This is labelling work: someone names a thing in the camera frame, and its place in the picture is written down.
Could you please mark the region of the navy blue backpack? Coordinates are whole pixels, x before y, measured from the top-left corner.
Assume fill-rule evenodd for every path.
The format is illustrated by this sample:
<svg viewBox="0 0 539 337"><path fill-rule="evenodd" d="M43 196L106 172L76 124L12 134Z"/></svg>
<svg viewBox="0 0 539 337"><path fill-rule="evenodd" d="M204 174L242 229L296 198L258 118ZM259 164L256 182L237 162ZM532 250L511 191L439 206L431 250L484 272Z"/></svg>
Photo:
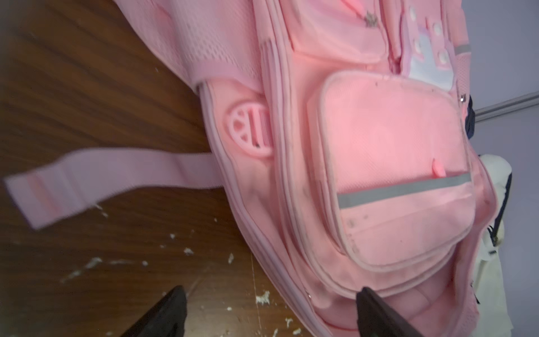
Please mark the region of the navy blue backpack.
<svg viewBox="0 0 539 337"><path fill-rule="evenodd" d="M473 99L470 96L467 99L467 113L465 116L465 132L468 139L471 139L475 133L476 113L473 108Z"/></svg>

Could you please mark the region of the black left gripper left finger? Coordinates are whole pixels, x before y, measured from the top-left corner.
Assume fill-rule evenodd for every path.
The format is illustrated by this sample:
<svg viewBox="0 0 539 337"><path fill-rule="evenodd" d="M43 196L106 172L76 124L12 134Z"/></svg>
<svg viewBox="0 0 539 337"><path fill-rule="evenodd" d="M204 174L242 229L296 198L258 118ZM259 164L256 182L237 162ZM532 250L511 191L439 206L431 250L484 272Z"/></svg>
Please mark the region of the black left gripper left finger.
<svg viewBox="0 0 539 337"><path fill-rule="evenodd" d="M185 290L182 286L175 286L122 337L184 337L187 304Z"/></svg>

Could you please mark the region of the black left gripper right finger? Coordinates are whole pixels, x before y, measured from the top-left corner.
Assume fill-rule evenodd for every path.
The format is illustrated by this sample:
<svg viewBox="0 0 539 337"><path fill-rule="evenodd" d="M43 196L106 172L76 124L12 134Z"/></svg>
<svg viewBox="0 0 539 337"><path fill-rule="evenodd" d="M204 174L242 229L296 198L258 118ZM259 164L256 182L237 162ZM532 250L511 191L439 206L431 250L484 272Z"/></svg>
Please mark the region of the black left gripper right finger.
<svg viewBox="0 0 539 337"><path fill-rule="evenodd" d="M422 337L419 331L368 287L357 293L356 305L360 337Z"/></svg>

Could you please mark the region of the pink backpack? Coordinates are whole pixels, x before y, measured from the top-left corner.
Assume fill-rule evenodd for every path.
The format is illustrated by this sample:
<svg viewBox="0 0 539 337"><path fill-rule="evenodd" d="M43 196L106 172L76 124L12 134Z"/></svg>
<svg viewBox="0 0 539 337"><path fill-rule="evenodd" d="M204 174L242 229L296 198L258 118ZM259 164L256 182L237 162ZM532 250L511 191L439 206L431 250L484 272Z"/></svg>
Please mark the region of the pink backpack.
<svg viewBox="0 0 539 337"><path fill-rule="evenodd" d="M316 336L357 336L372 290L421 336L468 336L494 184L465 132L459 1L119 1L199 94L208 154L90 149L7 178L36 229L135 188L224 188Z"/></svg>

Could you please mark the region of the cream canvas backpack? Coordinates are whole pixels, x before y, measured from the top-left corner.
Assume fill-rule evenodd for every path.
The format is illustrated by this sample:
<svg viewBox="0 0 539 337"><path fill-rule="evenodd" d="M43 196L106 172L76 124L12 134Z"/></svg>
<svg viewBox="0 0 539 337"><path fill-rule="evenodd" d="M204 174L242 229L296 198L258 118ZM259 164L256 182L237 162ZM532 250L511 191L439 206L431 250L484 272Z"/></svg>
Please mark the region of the cream canvas backpack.
<svg viewBox="0 0 539 337"><path fill-rule="evenodd" d="M505 238L503 215L510 196L512 167L494 154L483 154L481 161L494 184L498 206L494 221L482 235L475 261L473 288L479 302L479 321L472 335L511 336L513 325L508 314L500 247Z"/></svg>

